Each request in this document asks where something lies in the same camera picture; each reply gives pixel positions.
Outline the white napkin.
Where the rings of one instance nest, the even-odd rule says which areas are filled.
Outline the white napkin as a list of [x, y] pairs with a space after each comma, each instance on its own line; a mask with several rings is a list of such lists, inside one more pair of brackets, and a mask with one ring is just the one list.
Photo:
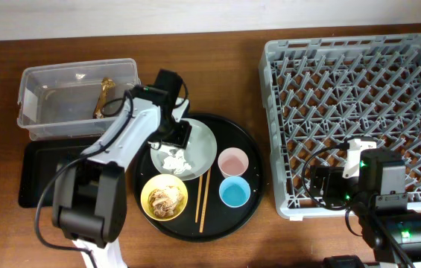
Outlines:
[[171, 171], [174, 175], [179, 175], [187, 170], [191, 170], [191, 165], [185, 158], [184, 149], [166, 148], [164, 150], [166, 157], [163, 159], [162, 167]]

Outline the yellow bowl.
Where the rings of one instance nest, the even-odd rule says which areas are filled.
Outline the yellow bowl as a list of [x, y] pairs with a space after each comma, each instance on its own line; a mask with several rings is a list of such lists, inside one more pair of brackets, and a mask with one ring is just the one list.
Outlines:
[[[161, 219], [153, 215], [152, 210], [148, 203], [148, 197], [151, 191], [153, 191], [154, 189], [164, 188], [165, 186], [177, 186], [183, 193], [184, 197], [183, 197], [182, 202], [180, 203], [180, 206], [177, 209], [177, 213], [173, 217]], [[160, 174], [160, 175], [152, 177], [145, 183], [141, 192], [140, 201], [141, 201], [141, 207], [143, 208], [146, 215], [148, 215], [150, 218], [154, 220], [158, 220], [158, 221], [169, 221], [178, 217], [184, 211], [188, 202], [188, 191], [183, 181], [179, 179], [178, 177], [174, 175]]]

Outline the pink cup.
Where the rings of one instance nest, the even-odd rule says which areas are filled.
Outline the pink cup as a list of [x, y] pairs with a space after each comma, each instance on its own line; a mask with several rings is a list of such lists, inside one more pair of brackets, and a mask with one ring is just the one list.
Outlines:
[[249, 163], [247, 154], [237, 147], [229, 147], [218, 156], [218, 168], [224, 178], [243, 175]]

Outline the food scraps pile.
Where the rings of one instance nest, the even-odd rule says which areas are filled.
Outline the food scraps pile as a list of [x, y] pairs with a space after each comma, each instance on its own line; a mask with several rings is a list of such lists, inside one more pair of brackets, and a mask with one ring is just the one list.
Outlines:
[[157, 218], [173, 217], [183, 200], [183, 193], [177, 186], [165, 186], [151, 191], [148, 203]]

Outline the blue cup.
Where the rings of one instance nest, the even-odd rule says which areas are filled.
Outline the blue cup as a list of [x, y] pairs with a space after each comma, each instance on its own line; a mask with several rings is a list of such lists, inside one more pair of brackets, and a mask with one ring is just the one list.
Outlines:
[[240, 176], [229, 176], [219, 186], [221, 201], [230, 208], [239, 208], [250, 199], [251, 189], [246, 179]]

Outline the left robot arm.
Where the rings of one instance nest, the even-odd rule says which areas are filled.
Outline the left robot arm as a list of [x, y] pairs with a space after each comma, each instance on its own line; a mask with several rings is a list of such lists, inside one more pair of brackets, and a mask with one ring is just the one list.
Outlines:
[[118, 236], [127, 213], [126, 170], [148, 141], [186, 147], [191, 127], [181, 119], [189, 104], [178, 98], [182, 87], [154, 83], [128, 89], [108, 130], [58, 167], [45, 187], [54, 192], [51, 221], [73, 244], [56, 245], [42, 236], [39, 204], [34, 231], [44, 246], [79, 252], [87, 267], [125, 267]]

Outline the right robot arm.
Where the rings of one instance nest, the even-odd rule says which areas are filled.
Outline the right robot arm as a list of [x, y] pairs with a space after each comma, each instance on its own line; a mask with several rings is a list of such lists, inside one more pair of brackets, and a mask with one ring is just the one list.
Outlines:
[[334, 149], [346, 153], [344, 166], [306, 161], [305, 193], [326, 210], [358, 218], [359, 237], [374, 254], [371, 267], [421, 267], [421, 213], [408, 207], [402, 157], [370, 137], [349, 138]]

